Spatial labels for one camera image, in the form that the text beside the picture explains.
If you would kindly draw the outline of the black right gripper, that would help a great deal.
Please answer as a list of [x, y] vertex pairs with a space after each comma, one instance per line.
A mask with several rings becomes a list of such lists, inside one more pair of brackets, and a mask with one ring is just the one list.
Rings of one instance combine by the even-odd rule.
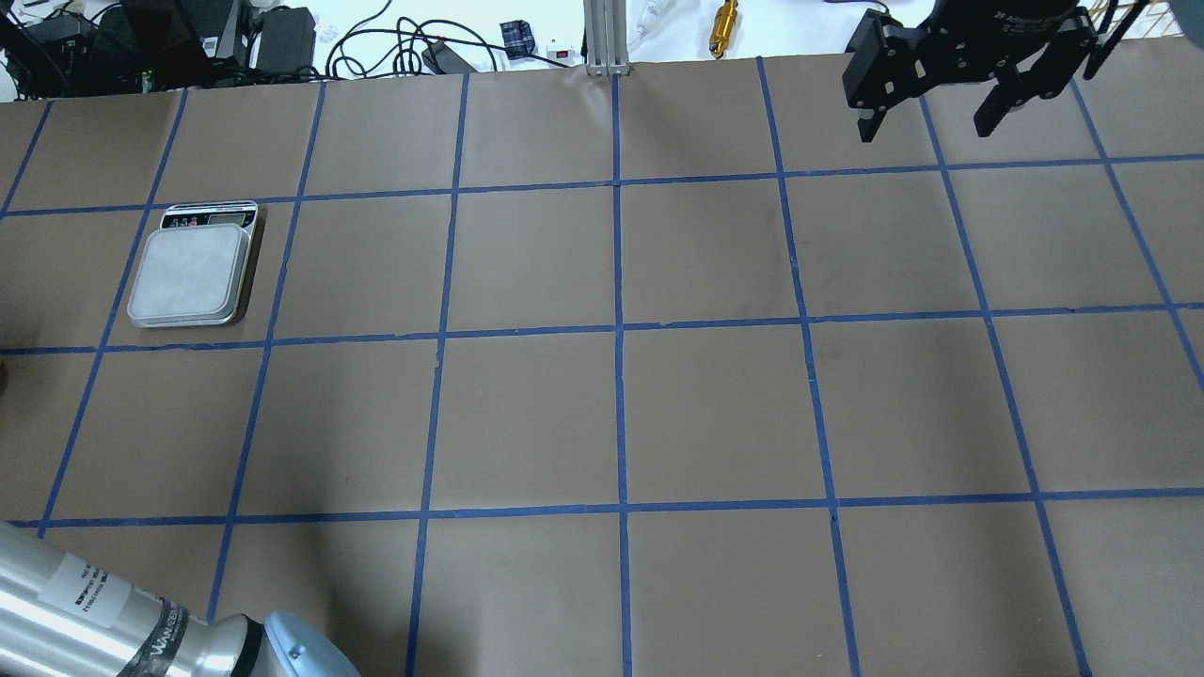
[[993, 82], [974, 112], [976, 137], [1028, 100], [1058, 96], [1100, 71], [1100, 29], [1075, 1], [938, 1], [917, 27], [869, 8], [848, 39], [842, 76], [857, 134], [872, 143], [887, 111], [936, 87]]

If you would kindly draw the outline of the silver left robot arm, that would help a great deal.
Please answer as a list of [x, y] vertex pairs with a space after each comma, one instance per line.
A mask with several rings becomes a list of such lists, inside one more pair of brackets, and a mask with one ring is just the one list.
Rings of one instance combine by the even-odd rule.
[[275, 611], [206, 622], [184, 605], [2, 525], [5, 676], [354, 676], [309, 622]]

